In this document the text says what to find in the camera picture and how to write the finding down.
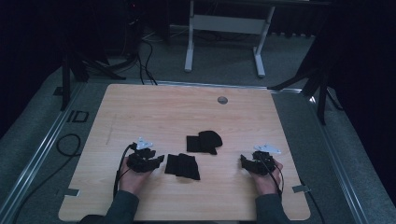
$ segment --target person's left hand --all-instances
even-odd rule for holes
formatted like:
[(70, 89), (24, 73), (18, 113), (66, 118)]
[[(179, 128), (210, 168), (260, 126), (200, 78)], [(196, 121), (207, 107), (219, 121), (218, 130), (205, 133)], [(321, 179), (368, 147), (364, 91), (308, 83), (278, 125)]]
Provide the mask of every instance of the person's left hand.
[(120, 178), (120, 189), (136, 195), (142, 189), (144, 183), (149, 178), (152, 171), (137, 173), (128, 167), (128, 165), (126, 164), (127, 161), (128, 157), (125, 157), (122, 162), (120, 175), (124, 175), (122, 175), (122, 177)]
[[(274, 160), (277, 168), (272, 172), (276, 183), (280, 185), (280, 170), (282, 170), (283, 165)], [(254, 173), (249, 172), (250, 175), (253, 177), (254, 182), (256, 183), (256, 189), (259, 195), (264, 195), (264, 194), (277, 194), (277, 186), (272, 179), (272, 177), (267, 174), (267, 175), (256, 175)]]

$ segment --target sleeve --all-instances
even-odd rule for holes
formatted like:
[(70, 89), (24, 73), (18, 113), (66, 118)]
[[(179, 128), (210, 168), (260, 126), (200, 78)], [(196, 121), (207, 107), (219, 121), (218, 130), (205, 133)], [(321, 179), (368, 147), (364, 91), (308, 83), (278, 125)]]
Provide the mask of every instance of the sleeve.
[(265, 194), (256, 198), (256, 213), (258, 224), (290, 223), (277, 194)]
[(134, 221), (139, 199), (136, 195), (119, 190), (105, 216), (105, 223), (131, 224)]

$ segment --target power cord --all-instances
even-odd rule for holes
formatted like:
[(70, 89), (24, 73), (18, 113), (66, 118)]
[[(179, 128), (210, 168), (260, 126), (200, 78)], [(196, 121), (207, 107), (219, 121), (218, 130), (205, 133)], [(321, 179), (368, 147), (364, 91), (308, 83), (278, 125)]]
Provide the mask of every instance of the power cord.
[(122, 157), (121, 157), (121, 160), (120, 160), (119, 169), (118, 169), (117, 172), (116, 172), (116, 179), (114, 180), (113, 198), (116, 197), (117, 191), (119, 191), (119, 182), (120, 182), (120, 179), (122, 178), (123, 175), (125, 175), (128, 171), (131, 170), (131, 169), (128, 169), (128, 170), (125, 171), (122, 175), (120, 174), (123, 160), (124, 160), (124, 158), (125, 158), (126, 152), (127, 152), (129, 149), (132, 149), (132, 145), (129, 145), (127, 148), (125, 148), (125, 149), (124, 149), (124, 152), (122, 153)]
[(140, 72), (139, 72), (140, 80), (141, 80), (142, 84), (145, 85), (145, 82), (143, 80), (143, 71), (145, 71), (146, 75), (148, 76), (148, 79), (151, 82), (151, 85), (158, 85), (157, 82), (155, 81), (154, 77), (152, 76), (152, 74), (149, 71), (149, 59), (152, 55), (152, 45), (148, 41), (143, 40), (143, 39), (142, 39), (142, 42), (147, 44), (150, 47), (150, 51), (149, 51), (148, 58), (146, 59), (145, 65), (143, 65), (140, 55), (137, 54), (137, 61), (139, 62), (139, 68), (140, 68)]
[(279, 188), (279, 185), (276, 182), (276, 179), (274, 178), (272, 172), (270, 171), (270, 169), (268, 168), (268, 166), (265, 164), (264, 160), (262, 159), (262, 154), (260, 154), (260, 161), (262, 162), (262, 164), (264, 165), (265, 169), (267, 170), (268, 174), (271, 176), (271, 178), (274, 180), (274, 183), (276, 185), (276, 189), (277, 189), (277, 194), (279, 195), (280, 199), (282, 199), (282, 193), (283, 193), (283, 188), (285, 186), (285, 182), (283, 179), (283, 174), (282, 171), (279, 169), (279, 167), (277, 167), (277, 165), (275, 164), (275, 168), (279, 170), (280, 176), (282, 178), (282, 189)]
[[(300, 178), (300, 182), (305, 186), (305, 182), (301, 178)], [(319, 213), (319, 216), (320, 216), (320, 219), (321, 219), (322, 223), (325, 224), (326, 222), (325, 222), (324, 217), (323, 217), (323, 215), (322, 215), (322, 213), (321, 213), (321, 211), (319, 209), (317, 201), (315, 201), (314, 196), (312, 196), (311, 191), (308, 191), (307, 193), (308, 193), (309, 197), (311, 198), (312, 202), (314, 203), (314, 206), (317, 208), (317, 211)]]
[[(74, 151), (72, 154), (67, 154), (67, 153), (65, 153), (65, 152), (62, 152), (61, 149), (60, 149), (60, 142), (61, 142), (63, 139), (65, 139), (66, 137), (69, 137), (69, 136), (74, 136), (74, 137), (76, 137), (77, 140), (78, 140), (78, 145), (77, 145), (75, 151)], [(27, 201), (30, 199), (30, 197), (32, 197), (32, 195), (35, 194), (36, 191), (38, 191), (41, 187), (43, 187), (44, 184), (47, 183), (47, 181), (49, 181), (53, 176), (55, 176), (59, 171), (61, 171), (61, 170), (67, 165), (67, 163), (69, 163), (73, 158), (75, 158), (75, 157), (81, 155), (81, 153), (78, 153), (80, 146), (81, 146), (81, 139), (80, 139), (79, 136), (76, 135), (75, 133), (66, 134), (66, 135), (64, 135), (64, 136), (62, 136), (61, 138), (58, 139), (58, 141), (57, 141), (57, 143), (56, 143), (56, 149), (58, 150), (59, 153), (61, 153), (63, 156), (68, 157), (69, 159), (68, 159), (61, 167), (59, 167), (55, 172), (53, 172), (49, 177), (47, 177), (43, 182), (41, 182), (37, 187), (35, 187), (35, 188), (32, 190), (32, 192), (30, 192), (30, 193), (23, 199), (21, 205), (19, 206), (19, 208), (18, 208), (18, 210), (17, 210), (17, 213), (16, 213), (15, 216), (14, 216), (14, 219), (13, 219), (13, 222), (12, 222), (12, 223), (14, 223), (14, 224), (17, 223), (18, 216), (20, 215), (20, 212), (21, 212), (23, 206), (27, 203)]]

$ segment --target wire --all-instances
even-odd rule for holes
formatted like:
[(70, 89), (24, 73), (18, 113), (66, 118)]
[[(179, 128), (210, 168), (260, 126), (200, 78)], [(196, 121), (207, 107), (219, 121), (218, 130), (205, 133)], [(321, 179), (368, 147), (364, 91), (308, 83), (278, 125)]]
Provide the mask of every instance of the wire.
[(113, 198), (116, 197), (117, 191), (119, 190), (119, 182), (120, 182), (121, 177), (122, 177), (123, 175), (125, 175), (125, 174), (130, 170), (130, 169), (129, 169), (129, 170), (127, 170), (125, 173), (123, 173), (122, 175), (120, 175), (123, 160), (124, 160), (124, 158), (125, 158), (126, 152), (127, 152), (128, 149), (130, 149), (130, 148), (132, 148), (132, 145), (129, 145), (127, 148), (125, 148), (124, 151), (123, 151), (123, 153), (122, 153), (122, 157), (121, 157), (121, 160), (120, 160), (119, 169), (118, 169), (117, 172), (116, 172), (116, 178), (115, 178), (115, 180), (114, 180)]
[(128, 170), (126, 170), (122, 175), (120, 175), (119, 179), (121, 179), (128, 171), (130, 171), (131, 168), (129, 168)]
[[(61, 142), (61, 140), (65, 139), (68, 136), (75, 136), (78, 140), (78, 146), (76, 147), (75, 151), (73, 152), (73, 154), (67, 154), (61, 151), (60, 147), (59, 147), (59, 143)], [(76, 156), (81, 155), (81, 153), (78, 153), (79, 151), (79, 147), (81, 146), (81, 139), (79, 138), (78, 135), (74, 134), (74, 133), (69, 133), (67, 135), (64, 135), (63, 137), (61, 137), (60, 139), (58, 139), (57, 143), (56, 143), (56, 149), (58, 150), (58, 152), (60, 152), (62, 155), (68, 157), (69, 159), (67, 159), (67, 161), (61, 166), (59, 167), (55, 172), (53, 172), (49, 177), (47, 177), (44, 181), (42, 181), (37, 187), (35, 187), (32, 192), (30, 192), (22, 201), (21, 205), (19, 206), (16, 215), (14, 216), (13, 222), (12, 223), (17, 223), (18, 220), (18, 216), (20, 215), (20, 212), (23, 208), (23, 206), (27, 203), (27, 201), (30, 199), (30, 197), (32, 197), (36, 191), (38, 191), (41, 187), (44, 186), (44, 184), (47, 183), (47, 181), (49, 181), (53, 176), (55, 176), (59, 171), (61, 171), (71, 160), (73, 160), (73, 158), (75, 158)]]
[(274, 176), (272, 175), (272, 172), (270, 171), (270, 169), (268, 168), (268, 166), (265, 164), (265, 162), (262, 160), (262, 154), (260, 154), (260, 161), (262, 162), (262, 164), (264, 165), (265, 169), (267, 170), (268, 174), (271, 176), (271, 178), (274, 180), (274, 183), (276, 185), (277, 188), (277, 194), (279, 195), (280, 199), (282, 199), (282, 193), (283, 193), (283, 187), (285, 185), (285, 182), (283, 181), (283, 175), (282, 172), (280, 171), (280, 169), (275, 165), (275, 167), (279, 170), (280, 175), (282, 176), (282, 190), (279, 188), (279, 185), (276, 182), (276, 179), (274, 178)]
[[(182, 31), (178, 31), (178, 32), (172, 32), (173, 34), (170, 35), (169, 37), (172, 38), (172, 37), (175, 37), (175, 36), (177, 36), (177, 35), (187, 34), (188, 31), (189, 31), (189, 28), (186, 28), (186, 29), (184, 29), (184, 30), (182, 30)], [(143, 40), (146, 40), (146, 41), (148, 41), (148, 42), (152, 42), (152, 43), (157, 43), (157, 42), (163, 42), (163, 41), (164, 41), (162, 38), (157, 38), (157, 39), (154, 39), (154, 38), (149, 39), (149, 38), (148, 38), (148, 37), (150, 37), (150, 36), (152, 36), (152, 35), (155, 35), (155, 34), (156, 34), (156, 33), (152, 32), (152, 33), (150, 33), (150, 34), (145, 35), (144, 37), (142, 37), (142, 39), (143, 39)]]
[(151, 58), (152, 51), (153, 51), (152, 50), (152, 45), (148, 41), (143, 40), (143, 39), (142, 39), (142, 42), (147, 44), (150, 47), (150, 51), (149, 51), (149, 54), (148, 54), (148, 58), (146, 59), (145, 65), (142, 64), (142, 59), (141, 59), (140, 55), (137, 54), (137, 61), (139, 62), (139, 68), (140, 68), (140, 71), (139, 71), (140, 80), (141, 80), (142, 84), (145, 85), (145, 82), (143, 80), (143, 70), (144, 70), (146, 75), (148, 76), (148, 79), (150, 80), (151, 84), (152, 85), (158, 85), (157, 81), (155, 81), (154, 77), (152, 76), (152, 74), (149, 71), (149, 59)]
[[(305, 186), (305, 182), (301, 178), (300, 178), (300, 182)], [(322, 213), (320, 211), (320, 208), (319, 208), (319, 206), (317, 204), (317, 201), (315, 201), (314, 196), (312, 196), (311, 191), (308, 191), (307, 193), (308, 193), (309, 197), (311, 198), (312, 202), (314, 203), (314, 206), (317, 208), (317, 211), (319, 213), (319, 216), (320, 216), (320, 219), (321, 219), (322, 223), (325, 224), (326, 222), (325, 222), (324, 217), (323, 217), (323, 215), (322, 215)]]

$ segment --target table top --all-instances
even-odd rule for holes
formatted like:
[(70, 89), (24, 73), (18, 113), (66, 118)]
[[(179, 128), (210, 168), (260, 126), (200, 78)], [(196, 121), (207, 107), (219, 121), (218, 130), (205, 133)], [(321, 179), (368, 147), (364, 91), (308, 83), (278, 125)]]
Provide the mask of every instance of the table top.
[[(220, 96), (228, 103), (220, 104)], [(188, 153), (186, 136), (208, 130), (222, 138), (218, 155)], [(239, 158), (251, 160), (253, 147), (264, 144), (282, 152), (273, 156), (284, 165), (285, 213), (295, 220), (310, 217), (304, 193), (291, 188), (300, 181), (268, 90), (112, 84), (69, 186), (79, 194), (64, 196), (61, 220), (106, 213), (122, 152), (139, 136), (165, 160), (139, 193), (135, 220), (255, 220), (257, 192)], [(195, 157), (201, 180), (164, 173), (166, 156), (179, 153)]]

